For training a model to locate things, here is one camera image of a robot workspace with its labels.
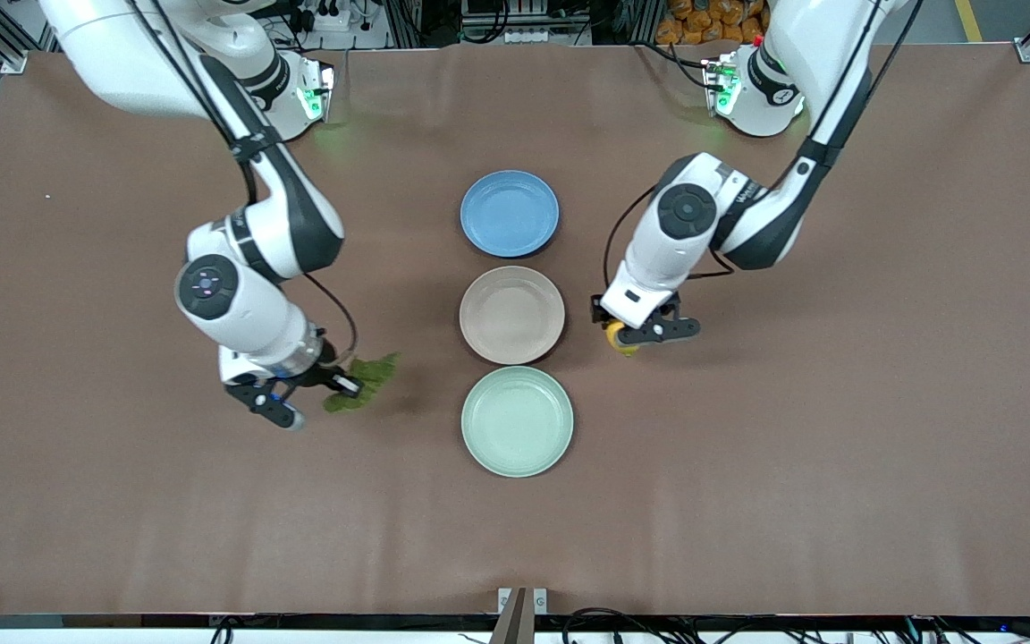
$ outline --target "brown tabletop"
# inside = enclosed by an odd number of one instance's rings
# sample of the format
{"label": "brown tabletop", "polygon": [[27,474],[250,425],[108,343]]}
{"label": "brown tabletop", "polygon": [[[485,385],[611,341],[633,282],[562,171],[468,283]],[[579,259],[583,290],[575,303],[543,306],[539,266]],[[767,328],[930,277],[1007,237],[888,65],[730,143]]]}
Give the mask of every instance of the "brown tabletop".
{"label": "brown tabletop", "polygon": [[[885,50],[878,50],[880,57]],[[319,276],[371,407],[302,433],[220,389],[176,310],[190,229],[240,205],[213,128],[103,105],[65,58],[0,90],[0,612],[552,608],[1030,613],[1030,65],[908,45],[780,268],[682,291],[703,333],[624,359],[588,321],[610,224],[709,150],[769,182],[803,134],[711,122],[653,54],[354,53],[340,126],[291,144],[344,219]],[[505,264],[457,224],[499,168],[559,196],[566,455],[527,480],[464,447],[493,370],[458,299]],[[613,257],[620,257],[622,236]],[[289,297],[343,339],[303,281]]]}

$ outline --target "yellow object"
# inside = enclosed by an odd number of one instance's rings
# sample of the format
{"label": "yellow object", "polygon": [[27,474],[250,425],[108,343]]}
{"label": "yellow object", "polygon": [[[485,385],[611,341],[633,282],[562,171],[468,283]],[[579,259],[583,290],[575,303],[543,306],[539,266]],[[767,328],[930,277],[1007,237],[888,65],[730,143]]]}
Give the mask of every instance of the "yellow object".
{"label": "yellow object", "polygon": [[682,24],[673,18],[658,24],[658,33],[654,36],[657,44],[678,44],[682,38]]}
{"label": "yellow object", "polygon": [[667,0],[667,5],[670,12],[675,13],[675,18],[680,21],[686,20],[686,16],[690,15],[690,11],[694,10],[694,1],[692,0]]}
{"label": "yellow object", "polygon": [[960,13],[960,24],[964,25],[964,36],[968,42],[984,42],[984,34],[980,33],[976,24],[976,13],[972,12],[972,4],[968,0],[956,0],[956,12]]}
{"label": "yellow object", "polygon": [[710,11],[690,11],[690,15],[686,18],[686,28],[690,31],[705,31],[710,28],[712,24],[710,18]]}
{"label": "yellow object", "polygon": [[618,331],[624,329],[626,325],[622,325],[622,323],[618,321],[618,319],[614,319],[614,321],[610,323],[610,325],[607,325],[607,342],[610,342],[610,346],[612,346],[614,350],[617,350],[618,353],[629,358],[630,355],[633,355],[634,351],[639,350],[639,347],[622,346],[618,343]]}

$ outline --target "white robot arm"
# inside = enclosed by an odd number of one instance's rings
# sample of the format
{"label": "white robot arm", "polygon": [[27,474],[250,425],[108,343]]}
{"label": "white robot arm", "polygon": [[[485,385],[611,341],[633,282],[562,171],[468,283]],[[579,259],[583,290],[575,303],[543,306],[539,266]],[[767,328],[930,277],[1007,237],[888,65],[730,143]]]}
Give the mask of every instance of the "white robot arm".
{"label": "white robot arm", "polygon": [[[254,95],[217,58],[175,37],[156,10],[135,11],[123,0],[46,4],[73,4],[75,20],[94,16],[74,29],[61,24],[63,48],[92,91],[134,112],[213,118],[238,163],[250,166],[269,188],[268,199],[190,233],[175,282],[182,313],[220,345],[226,392],[289,430],[303,423],[302,413],[287,403],[295,388],[325,384],[358,395],[362,384],[339,366],[346,357],[336,354],[323,331],[277,286],[331,265],[344,232]],[[106,69],[105,63],[115,66]]]}
{"label": "white robot arm", "polygon": [[[277,52],[247,15],[274,0],[161,0],[169,21],[245,86],[283,141],[325,117],[332,70]],[[204,112],[153,47],[127,0],[39,0],[62,49],[94,94],[119,110],[147,115]],[[147,16],[154,4],[139,0]]]}
{"label": "white robot arm", "polygon": [[[710,154],[677,160],[662,174],[617,274],[607,292],[593,298],[593,318],[604,323],[616,348],[698,333],[697,321],[679,316],[676,291],[708,249],[747,270],[769,268],[785,257],[805,207],[861,117],[877,29],[902,4],[904,0],[776,4],[764,41],[736,69],[745,93],[724,98],[753,105],[735,105],[745,113],[774,114],[771,130],[782,118],[784,124],[792,118],[798,90],[810,102],[810,113],[819,114],[817,121],[810,124],[810,135],[777,187],[761,187]],[[786,97],[784,87],[795,90]],[[787,99],[776,105],[776,94]],[[759,121],[765,118],[745,123],[756,127],[753,123]]]}

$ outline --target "cable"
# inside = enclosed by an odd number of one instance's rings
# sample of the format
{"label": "cable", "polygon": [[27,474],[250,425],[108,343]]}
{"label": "cable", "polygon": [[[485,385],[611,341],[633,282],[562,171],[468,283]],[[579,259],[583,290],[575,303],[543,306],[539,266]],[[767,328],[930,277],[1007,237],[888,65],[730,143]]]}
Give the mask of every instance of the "cable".
{"label": "cable", "polygon": [[622,222],[625,221],[627,216],[629,216],[630,211],[633,211],[633,209],[638,207],[639,204],[642,203],[642,200],[645,200],[647,196],[653,194],[654,189],[657,187],[658,184],[655,183],[653,187],[647,188],[647,191],[645,193],[639,195],[639,199],[633,200],[633,203],[628,205],[628,207],[626,207],[626,211],[622,212],[621,215],[618,215],[618,221],[614,223],[614,228],[610,229],[610,235],[607,236],[606,247],[602,249],[602,281],[604,281],[604,285],[606,286],[606,289],[610,289],[610,270],[607,268],[607,262],[610,261],[610,245],[612,245],[614,242],[614,234],[618,233],[618,228],[622,225]]}
{"label": "cable", "polygon": [[583,39],[583,34],[586,33],[588,26],[590,26],[590,18],[588,18],[587,22],[583,24],[583,29],[579,30],[579,34],[575,37],[575,42],[572,43],[572,47],[580,43],[580,40]]}
{"label": "cable", "polygon": [[308,281],[312,281],[315,284],[315,287],[320,290],[320,293],[327,295],[329,299],[331,299],[332,304],[335,304],[336,308],[340,309],[340,313],[343,313],[344,319],[347,319],[348,321],[348,331],[352,335],[352,338],[350,339],[350,341],[348,341],[348,347],[343,351],[343,353],[337,355],[336,360],[333,360],[333,363],[346,362],[346,360],[348,360],[349,358],[352,357],[352,354],[355,353],[355,346],[359,342],[360,336],[358,333],[356,333],[355,330],[355,319],[352,319],[352,314],[348,312],[348,307],[344,306],[344,302],[340,302],[340,298],[336,297],[335,295],[332,295],[332,291],[330,291],[328,286],[323,285],[319,280],[317,280],[317,278],[315,278],[311,274],[306,273],[304,274],[304,276],[308,277]]}
{"label": "cable", "polygon": [[379,15],[380,9],[382,9],[383,6],[381,4],[377,4],[375,9],[372,9],[372,11],[368,11],[368,8],[369,8],[368,7],[368,0],[364,0],[364,11],[360,11],[358,8],[356,8],[355,3],[348,3],[348,8],[351,9],[352,12],[354,12],[357,16],[360,16],[360,18],[372,18],[372,20],[376,20],[376,15]]}
{"label": "cable", "polygon": [[[173,71],[177,74],[177,78],[180,78],[180,81],[182,81],[182,84],[186,87],[190,94],[193,94],[193,98],[196,99],[197,105],[200,105],[201,109],[205,111],[205,114],[209,118],[209,123],[212,123],[213,127],[216,128],[217,133],[220,134],[222,139],[225,139],[226,145],[232,146],[234,143],[233,132],[229,130],[229,125],[226,123],[225,118],[221,117],[220,111],[217,111],[216,105],[213,104],[213,98],[209,97],[208,90],[206,90],[205,86],[198,80],[197,70],[194,69],[193,61],[190,61],[188,57],[185,55],[184,45],[180,43],[180,37],[177,36],[177,32],[173,29],[173,22],[169,21],[169,16],[165,15],[165,11],[161,9],[161,3],[159,3],[159,0],[150,0],[150,3],[153,4],[154,10],[160,13],[161,22],[164,22],[169,33],[171,33],[171,36],[177,45],[177,52],[179,52],[180,56],[185,60],[186,68],[192,76],[184,73],[184,71],[180,69],[180,65],[177,64],[177,58],[174,57],[173,54],[169,53],[169,48],[166,47],[165,42],[161,42],[160,38],[157,37],[157,32],[153,31],[153,28],[150,24],[148,24],[145,13],[138,6],[138,4],[135,3],[134,0],[126,0],[126,5],[132,9],[132,13],[134,13],[134,15],[138,19],[138,22],[140,26],[142,26],[142,30],[146,33],[148,39],[150,39],[157,49],[159,49],[161,57],[169,63],[169,66],[172,66]],[[244,176],[245,179],[245,191],[247,192],[248,197],[247,205],[253,205],[256,203],[256,179],[254,179],[253,176],[253,168],[249,166],[248,162],[241,162],[238,163],[238,165],[240,165],[241,175]]]}
{"label": "cable", "polygon": [[[857,38],[857,44],[853,47],[853,53],[850,54],[850,60],[846,61],[845,69],[842,70],[840,78],[836,79],[836,84],[833,87],[832,94],[829,95],[829,102],[825,103],[824,109],[821,110],[821,114],[818,115],[817,122],[814,126],[810,128],[810,132],[817,132],[818,128],[821,128],[821,124],[825,121],[825,115],[829,114],[829,109],[833,106],[833,101],[837,99],[838,95],[842,94],[842,87],[845,86],[845,79],[850,76],[850,69],[853,69],[853,61],[857,60],[857,55],[861,53],[861,48],[864,47],[865,40],[869,36],[870,30],[874,29],[873,20],[877,13],[880,11],[880,3],[874,3],[873,8],[869,12],[869,20],[865,21],[865,29],[861,32],[861,37]],[[892,54],[896,53],[896,47],[892,48],[890,52],[890,57]]]}
{"label": "cable", "polygon": [[[647,198],[647,196],[653,194],[655,188],[657,188],[657,184],[654,184],[654,187],[647,188],[647,191],[645,193],[642,193],[642,195],[639,195],[639,199],[633,200],[633,203],[630,204],[629,207],[626,207],[626,211],[622,212],[621,215],[618,215],[618,219],[614,222],[613,228],[610,229],[610,235],[607,236],[607,244],[604,246],[604,248],[602,248],[602,281],[604,281],[605,289],[610,289],[610,269],[607,268],[607,264],[610,262],[610,246],[612,246],[614,244],[614,236],[617,235],[618,229],[621,228],[622,223],[624,223],[624,221],[626,221],[626,217],[630,215],[630,212],[632,212],[633,209],[637,208],[639,206],[639,204],[642,203],[642,200],[645,200]],[[714,248],[710,248],[710,253],[711,253],[711,257],[715,258],[715,261],[718,262],[718,265],[721,266],[722,269],[721,270],[716,270],[713,273],[691,273],[691,274],[687,274],[687,276],[686,276],[687,281],[689,281],[689,280],[701,280],[702,277],[721,277],[724,274],[733,274],[735,272],[735,270],[732,268],[732,266],[728,265],[726,263],[726,261],[724,261],[718,255],[718,251],[715,251]],[[821,637],[817,637],[817,641],[818,641],[818,644],[825,644],[824,641],[821,640]]]}
{"label": "cable", "polygon": [[217,640],[220,638],[221,633],[225,633],[226,637],[225,640],[220,641],[220,644],[233,644],[233,629],[232,624],[229,623],[230,620],[236,622],[237,618],[236,616],[229,615],[226,619],[220,620],[220,623],[217,623],[216,631],[213,631],[213,638],[209,640],[209,644],[218,644]]}
{"label": "cable", "polygon": [[295,31],[294,25],[291,25],[290,22],[288,22],[288,18],[285,18],[285,15],[281,13],[281,21],[285,24],[285,26],[287,26],[288,33],[290,33],[291,36],[294,36],[294,42],[295,44],[297,44],[297,47],[295,47],[295,52],[297,52],[298,54],[303,54],[304,52],[307,52],[307,49],[304,49],[304,44],[302,43],[302,41],[300,41],[300,36],[297,36],[297,31]]}
{"label": "cable", "polygon": [[573,641],[570,641],[570,637],[568,637],[568,632],[570,626],[572,625],[573,620],[581,618],[581,616],[587,616],[587,618],[589,619],[589,618],[597,618],[597,616],[608,616],[608,615],[616,616],[616,618],[626,620],[627,622],[632,623],[633,626],[641,629],[643,633],[647,633],[649,635],[657,637],[658,640],[662,640],[663,643],[665,644],[691,644],[690,641],[682,640],[678,636],[671,637],[662,635],[662,633],[659,632],[658,629],[646,626],[646,624],[643,624],[641,620],[633,618],[633,616],[626,615],[626,613],[614,611],[612,608],[599,608],[599,607],[580,608],[578,611],[575,611],[566,616],[566,620],[564,620],[560,633],[561,639],[563,639],[563,644],[576,644],[573,643]]}
{"label": "cable", "polygon": [[661,47],[653,42],[647,42],[646,40],[630,40],[626,43],[628,47],[646,47],[651,52],[658,54],[659,57],[665,58],[666,61],[672,63],[679,63],[679,65],[686,65],[688,68],[694,69],[707,69],[707,63],[698,61],[687,61],[685,58],[679,58],[678,54],[666,54]]}
{"label": "cable", "polygon": [[484,34],[483,37],[481,37],[481,39],[479,40],[476,40],[475,37],[469,37],[467,36],[466,33],[460,32],[460,34],[458,34],[460,40],[466,40],[467,42],[474,42],[474,44],[487,44],[487,42],[493,41],[494,39],[497,39],[497,37],[503,36],[504,29],[507,29],[508,18],[511,16],[511,5],[508,4],[508,0],[499,0],[499,1],[504,4],[503,7],[504,24],[503,25],[499,24],[499,9],[495,9],[495,22],[494,24],[491,24],[491,29],[489,32]]}
{"label": "cable", "polygon": [[670,45],[670,55],[671,58],[674,59],[675,65],[678,66],[678,71],[682,72],[682,76],[686,77],[687,80],[692,82],[692,84],[697,84],[698,87],[701,87],[702,90],[713,90],[715,92],[724,90],[724,87],[720,84],[708,84],[708,82],[702,82],[698,80],[698,78],[694,78],[694,76],[692,76],[692,74],[690,74],[690,72],[686,69],[686,65],[682,64],[682,58],[678,58],[678,55],[675,54],[675,46],[673,44]]}
{"label": "cable", "polygon": [[917,0],[917,3],[912,6],[912,12],[908,13],[908,20],[904,21],[904,28],[900,30],[899,36],[896,37],[896,42],[892,44],[892,49],[888,53],[888,58],[885,58],[885,64],[880,66],[880,71],[877,72],[877,76],[873,78],[873,84],[869,89],[869,94],[865,95],[865,104],[868,105],[871,100],[871,95],[876,93],[877,86],[880,86],[880,78],[885,77],[885,73],[888,72],[888,66],[892,65],[892,59],[895,58],[896,50],[900,48],[900,44],[904,44],[904,37],[908,36],[908,30],[912,29],[912,21],[917,20],[917,13],[920,12],[920,5],[924,4],[925,0]]}
{"label": "cable", "polygon": [[408,24],[408,28],[412,29],[412,33],[416,34],[416,40],[421,45],[421,47],[426,45],[426,43],[424,42],[423,32],[421,32],[420,29],[417,28],[416,20],[413,20],[412,12],[409,11],[408,5],[404,4],[403,0],[401,0],[400,3],[400,15],[404,16],[404,22]]}
{"label": "cable", "polygon": [[[718,251],[715,251],[714,248],[710,248],[710,253],[711,253],[711,256],[713,258],[715,258],[715,261],[718,262],[718,266],[721,266],[722,269],[721,270],[716,270],[713,273],[691,273],[691,274],[687,274],[687,276],[686,276],[687,281],[689,281],[689,280],[701,280],[702,277],[723,277],[723,276],[726,276],[726,274],[733,274],[733,268],[732,268],[732,266],[726,264],[726,261],[724,261],[718,255]],[[813,637],[810,637],[805,633],[801,633],[801,640],[804,641],[806,639],[814,640]],[[826,644],[825,641],[822,641],[821,637],[817,637],[817,639],[815,641],[817,641],[817,644]]]}

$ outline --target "plate rim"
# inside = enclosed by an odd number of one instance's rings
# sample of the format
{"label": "plate rim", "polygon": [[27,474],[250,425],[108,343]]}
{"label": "plate rim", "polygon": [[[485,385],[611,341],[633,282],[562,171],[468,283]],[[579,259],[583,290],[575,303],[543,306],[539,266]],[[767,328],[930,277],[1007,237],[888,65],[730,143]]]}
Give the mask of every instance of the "plate rim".
{"label": "plate rim", "polygon": [[[526,358],[525,360],[520,360],[520,362],[518,363],[503,363],[500,362],[499,360],[495,360],[493,355],[487,355],[485,351],[479,349],[477,343],[471,341],[471,334],[467,333],[467,326],[464,323],[464,316],[465,316],[465,306],[467,305],[467,296],[469,296],[471,290],[475,289],[475,285],[478,284],[480,281],[482,281],[483,278],[486,277],[488,274],[497,273],[500,272],[500,270],[511,270],[511,269],[517,269],[519,272],[538,274],[539,277],[543,277],[543,280],[546,281],[547,284],[551,285],[552,294],[555,296],[556,301],[559,303],[559,310],[561,315],[559,317],[560,318],[559,329],[556,329],[552,332],[551,341],[545,342],[545,347],[543,348],[543,350],[536,351],[536,353],[531,354],[530,358]],[[482,274],[479,275],[479,277],[476,277],[475,280],[471,281],[471,284],[469,284],[469,286],[467,286],[467,290],[464,291],[462,296],[458,298],[458,334],[464,338],[464,341],[467,342],[467,346],[470,346],[471,350],[474,350],[476,355],[479,355],[479,358],[486,360],[487,363],[502,364],[502,366],[504,367],[515,367],[519,366],[520,364],[535,363],[536,360],[543,358],[543,355],[551,353],[551,349],[555,348],[555,345],[559,343],[559,338],[563,337],[563,330],[565,330],[565,328],[566,328],[566,302],[563,299],[563,293],[559,291],[559,285],[555,284],[555,281],[552,281],[551,277],[547,277],[546,274],[540,273],[539,270],[527,268],[526,266],[519,266],[518,264],[508,264],[506,266],[497,266],[496,268],[486,270],[486,272],[483,272]]]}
{"label": "plate rim", "polygon": [[[467,200],[469,199],[469,197],[473,195],[476,189],[478,189],[479,184],[483,183],[484,180],[493,178],[493,176],[505,175],[505,174],[522,175],[524,176],[524,178],[530,178],[533,183],[537,183],[540,187],[543,187],[546,191],[547,196],[551,197],[552,214],[554,214],[554,217],[552,217],[551,228],[549,228],[549,231],[547,231],[546,234],[543,236],[543,240],[541,241],[536,240],[536,243],[527,244],[528,247],[519,246],[519,248],[516,248],[518,252],[516,251],[495,252],[493,251],[493,249],[484,247],[482,241],[480,241],[479,238],[476,235],[474,235],[473,229],[471,229],[470,226],[467,225]],[[552,237],[555,236],[555,233],[559,231],[559,216],[560,216],[559,196],[555,194],[555,191],[554,189],[551,188],[551,184],[547,183],[546,179],[541,178],[541,176],[535,173],[527,172],[526,170],[514,170],[514,168],[510,168],[510,170],[497,170],[494,172],[489,172],[481,176],[481,178],[475,179],[475,182],[471,183],[471,188],[467,189],[467,192],[464,193],[462,199],[458,202],[458,227],[460,227],[460,231],[464,232],[464,236],[467,237],[467,240],[471,241],[471,244],[474,245],[475,248],[481,249],[481,251],[486,252],[491,257],[504,258],[504,260],[510,260],[511,258],[516,258],[516,257],[524,257],[537,251],[537,249],[542,248],[548,241],[551,240]]]}
{"label": "plate rim", "polygon": [[[563,420],[565,426],[566,440],[563,443],[563,448],[559,450],[559,453],[557,453],[555,457],[552,457],[549,464],[544,465],[543,468],[539,470],[526,474],[508,474],[503,472],[496,472],[495,470],[490,468],[490,466],[484,464],[484,462],[481,460],[481,457],[479,457],[479,455],[475,452],[475,450],[471,448],[471,443],[469,443],[469,440],[467,440],[467,425],[469,425],[469,420],[467,420],[467,412],[469,412],[469,403],[471,402],[471,396],[475,395],[476,389],[478,389],[479,386],[481,386],[481,384],[485,383],[487,379],[500,378],[501,376],[497,374],[507,375],[511,374],[513,371],[531,372],[531,374],[537,378],[545,378],[546,381],[552,384],[552,387],[555,391],[557,391],[557,393],[560,395],[560,398],[556,396],[555,400],[557,401],[557,403],[561,403],[560,407],[564,408]],[[547,472],[547,470],[554,468],[554,466],[558,464],[559,461],[561,461],[561,459],[564,455],[566,455],[566,450],[570,449],[570,447],[572,447],[572,441],[575,440],[575,406],[573,406],[572,404],[572,397],[570,397],[569,393],[566,393],[566,387],[564,387],[563,383],[560,383],[559,379],[556,379],[555,376],[552,376],[551,374],[548,374],[548,372],[543,370],[536,370],[535,367],[527,367],[525,366],[525,364],[512,364],[512,366],[510,367],[500,367],[499,370],[490,371],[489,374],[483,375],[482,378],[479,378],[478,381],[475,382],[473,386],[471,386],[471,389],[467,392],[466,399],[464,399],[464,406],[460,410],[460,416],[458,416],[458,429],[460,429],[460,437],[464,440],[464,445],[467,448],[467,451],[471,453],[471,457],[474,457],[476,464],[479,464],[481,468],[490,473],[495,474],[495,476],[510,478],[510,479],[525,479],[529,477],[539,476],[539,474]]]}

